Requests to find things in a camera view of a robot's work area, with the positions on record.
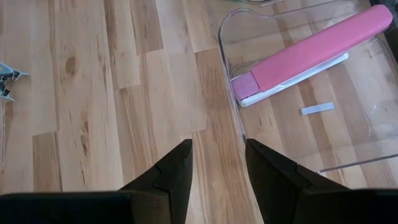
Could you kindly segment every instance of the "light wood plank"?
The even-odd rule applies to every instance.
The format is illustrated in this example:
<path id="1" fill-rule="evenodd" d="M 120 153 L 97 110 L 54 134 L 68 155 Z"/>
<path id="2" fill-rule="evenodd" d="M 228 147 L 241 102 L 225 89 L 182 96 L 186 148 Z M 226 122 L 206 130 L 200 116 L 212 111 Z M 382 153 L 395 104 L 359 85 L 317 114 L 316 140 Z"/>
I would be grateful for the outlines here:
<path id="1" fill-rule="evenodd" d="M 35 192 L 62 191 L 56 133 L 33 136 L 33 175 Z"/>
<path id="2" fill-rule="evenodd" d="M 163 49 L 155 0 L 130 0 L 131 17 L 136 34 L 137 54 Z"/>
<path id="3" fill-rule="evenodd" d="M 129 0 L 104 0 L 109 56 L 115 89 L 140 84 L 136 37 Z"/>
<path id="4" fill-rule="evenodd" d="M 71 3 L 60 1 L 58 12 L 62 186 L 64 190 L 118 189 L 123 175 L 104 4 Z"/>
<path id="5" fill-rule="evenodd" d="M 32 135 L 58 130 L 57 105 L 54 82 L 54 61 L 52 48 L 55 36 L 54 21 L 49 10 L 53 7 L 49 1 L 32 1 L 30 10 L 30 41 L 32 66 L 29 71 L 32 80 L 32 103 L 30 109 Z"/>
<path id="6" fill-rule="evenodd" d="M 261 222 L 244 165 L 218 49 L 196 54 L 208 108 L 208 128 L 193 134 L 205 222 Z"/>
<path id="7" fill-rule="evenodd" d="M 187 18 L 189 33 L 194 52 L 212 49 L 217 42 L 212 38 L 208 28 L 208 15 L 204 0 L 183 0 L 185 16 Z"/>
<path id="8" fill-rule="evenodd" d="M 3 2 L 3 32 L 0 36 L 0 60 L 22 71 L 30 71 L 30 24 L 33 2 Z M 33 191 L 33 154 L 30 135 L 30 109 L 32 102 L 31 79 L 21 78 L 11 92 L 15 102 L 4 105 L 2 194 Z"/>

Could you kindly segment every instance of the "metal part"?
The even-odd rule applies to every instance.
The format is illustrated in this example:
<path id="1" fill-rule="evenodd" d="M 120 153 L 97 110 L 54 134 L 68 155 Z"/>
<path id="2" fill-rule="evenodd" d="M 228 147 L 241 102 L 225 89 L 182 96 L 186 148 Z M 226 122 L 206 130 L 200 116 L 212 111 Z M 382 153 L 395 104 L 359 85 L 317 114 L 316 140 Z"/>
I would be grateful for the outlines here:
<path id="1" fill-rule="evenodd" d="M 6 86 L 9 80 L 17 81 L 21 75 L 29 75 L 28 73 L 20 72 L 7 65 L 0 63 L 0 97 L 11 101 L 15 101 L 11 98 L 10 91 Z"/>

